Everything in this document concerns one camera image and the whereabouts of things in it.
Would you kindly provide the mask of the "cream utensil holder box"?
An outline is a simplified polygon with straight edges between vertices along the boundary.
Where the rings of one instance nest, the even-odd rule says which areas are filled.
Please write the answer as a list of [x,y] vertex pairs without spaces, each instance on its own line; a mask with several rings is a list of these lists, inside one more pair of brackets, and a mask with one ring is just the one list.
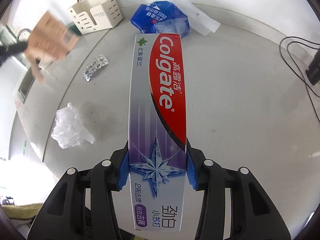
[[69,13],[82,35],[112,29],[123,19],[116,0],[81,0]]

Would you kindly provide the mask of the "crumpled white tissue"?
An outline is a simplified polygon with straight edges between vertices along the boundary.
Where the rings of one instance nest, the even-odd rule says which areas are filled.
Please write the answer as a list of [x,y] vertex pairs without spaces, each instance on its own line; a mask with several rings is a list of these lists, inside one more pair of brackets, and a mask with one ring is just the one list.
[[90,144],[95,142],[95,137],[84,126],[78,109],[71,102],[56,111],[55,126],[51,137],[62,149],[80,146],[84,142]]

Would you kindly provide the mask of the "blue plastic bag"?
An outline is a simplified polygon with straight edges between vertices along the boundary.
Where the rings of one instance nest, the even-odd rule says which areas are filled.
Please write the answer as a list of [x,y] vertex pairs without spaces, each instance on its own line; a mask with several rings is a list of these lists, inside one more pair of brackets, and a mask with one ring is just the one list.
[[180,34],[183,38],[190,33],[188,16],[168,1],[141,4],[130,21],[145,34],[172,33]]

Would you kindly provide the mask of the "black tumbler cup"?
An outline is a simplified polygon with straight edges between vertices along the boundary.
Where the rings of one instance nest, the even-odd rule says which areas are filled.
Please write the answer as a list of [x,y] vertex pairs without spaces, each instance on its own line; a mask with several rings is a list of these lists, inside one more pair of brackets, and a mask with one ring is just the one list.
[[317,51],[312,62],[308,66],[306,76],[312,85],[315,85],[320,80],[320,51]]

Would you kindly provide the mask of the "chrome kitchen faucet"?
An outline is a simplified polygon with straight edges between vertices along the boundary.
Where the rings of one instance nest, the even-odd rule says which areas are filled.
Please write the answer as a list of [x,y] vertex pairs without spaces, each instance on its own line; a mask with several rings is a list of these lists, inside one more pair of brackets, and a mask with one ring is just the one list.
[[26,41],[31,35],[31,30],[28,28],[21,29],[16,35],[16,42]]

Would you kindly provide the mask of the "stainless steel sink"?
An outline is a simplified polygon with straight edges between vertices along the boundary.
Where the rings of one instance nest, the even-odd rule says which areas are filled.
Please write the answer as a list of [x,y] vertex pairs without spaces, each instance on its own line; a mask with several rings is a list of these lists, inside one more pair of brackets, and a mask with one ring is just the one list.
[[35,80],[35,77],[33,77],[31,67],[28,68],[28,70],[25,72],[22,81],[20,82],[20,85],[17,90],[17,95],[20,98],[21,102],[24,103],[25,99],[28,95],[28,92]]

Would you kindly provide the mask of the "yellow green cloth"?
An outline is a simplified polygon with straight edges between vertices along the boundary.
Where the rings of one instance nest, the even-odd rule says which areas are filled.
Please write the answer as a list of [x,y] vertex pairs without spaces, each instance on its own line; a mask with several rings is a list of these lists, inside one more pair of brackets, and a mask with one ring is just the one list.
[[28,205],[2,205],[2,209],[10,219],[29,220],[37,216],[42,206],[43,203]]

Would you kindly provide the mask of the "brown paper wrapper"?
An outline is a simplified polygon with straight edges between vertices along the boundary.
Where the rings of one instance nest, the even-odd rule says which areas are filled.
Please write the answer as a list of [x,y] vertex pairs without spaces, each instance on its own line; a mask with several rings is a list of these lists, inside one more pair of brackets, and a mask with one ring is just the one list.
[[31,65],[33,77],[44,83],[44,76],[40,72],[39,62],[63,60],[75,47],[78,35],[68,28],[54,15],[47,11],[31,31],[24,51]]

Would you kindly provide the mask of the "Colgate toothpaste box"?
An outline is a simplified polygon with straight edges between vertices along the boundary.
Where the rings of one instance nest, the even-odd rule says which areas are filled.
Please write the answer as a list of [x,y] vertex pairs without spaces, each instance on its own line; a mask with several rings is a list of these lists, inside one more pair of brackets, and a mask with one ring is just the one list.
[[180,231],[186,169],[181,37],[137,35],[129,104],[129,176],[136,230]]

